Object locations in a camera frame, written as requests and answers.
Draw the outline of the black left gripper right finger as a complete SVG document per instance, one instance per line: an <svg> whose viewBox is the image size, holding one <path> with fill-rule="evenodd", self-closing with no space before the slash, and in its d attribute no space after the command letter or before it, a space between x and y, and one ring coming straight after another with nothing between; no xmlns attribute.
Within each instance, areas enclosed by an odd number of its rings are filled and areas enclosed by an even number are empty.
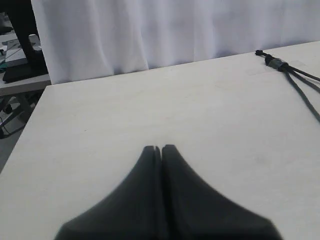
<svg viewBox="0 0 320 240"><path fill-rule="evenodd" d="M267 218L229 200L206 183L175 145L162 148L162 186L174 240L280 240Z"/></svg>

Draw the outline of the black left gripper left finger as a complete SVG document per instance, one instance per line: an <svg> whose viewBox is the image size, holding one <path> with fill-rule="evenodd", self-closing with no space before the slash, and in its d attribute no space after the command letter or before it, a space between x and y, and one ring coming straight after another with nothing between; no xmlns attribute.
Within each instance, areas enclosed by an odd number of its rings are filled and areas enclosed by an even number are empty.
<svg viewBox="0 0 320 240"><path fill-rule="evenodd" d="M127 177L106 198L63 224L57 240L161 240L161 154L143 148Z"/></svg>

